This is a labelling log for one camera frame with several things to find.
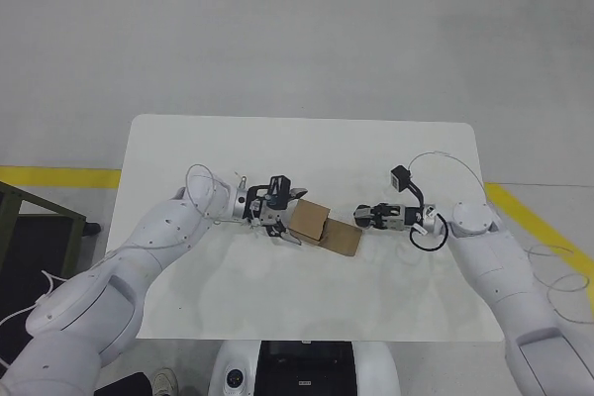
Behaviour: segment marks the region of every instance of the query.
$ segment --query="concrete floor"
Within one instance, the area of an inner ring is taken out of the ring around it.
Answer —
[[[594,0],[0,0],[0,164],[120,167],[142,113],[466,122],[485,180],[594,257]],[[36,190],[110,221],[114,191]],[[405,395],[517,394],[501,345],[392,349]],[[203,394],[216,350],[142,342],[102,383],[169,364]]]

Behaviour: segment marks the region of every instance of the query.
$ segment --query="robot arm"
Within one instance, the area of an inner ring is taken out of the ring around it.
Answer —
[[[410,178],[402,166],[392,170],[399,192]],[[445,236],[462,275],[504,333],[506,362],[522,394],[594,396],[594,345],[555,315],[535,287],[528,256],[499,216],[486,204],[460,202],[445,213],[445,228],[433,210],[419,199],[418,207],[360,205],[354,218],[360,227]]]
[[[151,283],[216,220],[243,220],[294,242],[280,214],[307,191],[291,190],[285,176],[249,190],[244,178],[235,188],[207,168],[187,180],[187,189],[147,212],[119,248],[38,301],[26,323],[33,339],[1,379],[10,395],[92,394],[100,368],[139,332]]]

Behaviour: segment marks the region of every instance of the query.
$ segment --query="brown cardboard box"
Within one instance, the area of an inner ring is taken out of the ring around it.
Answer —
[[[290,219],[290,234],[311,245],[354,256],[363,234],[362,229],[329,219],[328,215],[330,209],[300,199]]]

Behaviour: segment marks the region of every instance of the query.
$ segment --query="yellow floor line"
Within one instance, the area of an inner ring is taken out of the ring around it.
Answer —
[[[0,166],[0,180],[16,186],[117,188],[120,177],[121,170],[118,169]],[[501,185],[486,183],[486,191],[498,208],[542,244],[555,245],[574,251],[574,254],[564,255],[561,258],[577,272],[589,276],[590,285],[587,288],[587,296],[594,316],[594,260]]]
[[[15,186],[117,188],[121,170],[0,166],[0,181]]]
[[[574,251],[574,254],[564,254],[560,258],[575,271],[589,277],[590,284],[587,288],[587,297],[590,300],[592,314],[594,316],[594,260],[522,204],[506,188],[499,184],[486,183],[486,193],[498,208],[537,238],[542,244],[568,248]]]

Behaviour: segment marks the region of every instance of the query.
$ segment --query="sneaker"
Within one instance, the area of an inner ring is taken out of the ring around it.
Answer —
[[[156,372],[151,382],[153,396],[178,396],[178,382],[174,372],[169,368],[162,368]]]

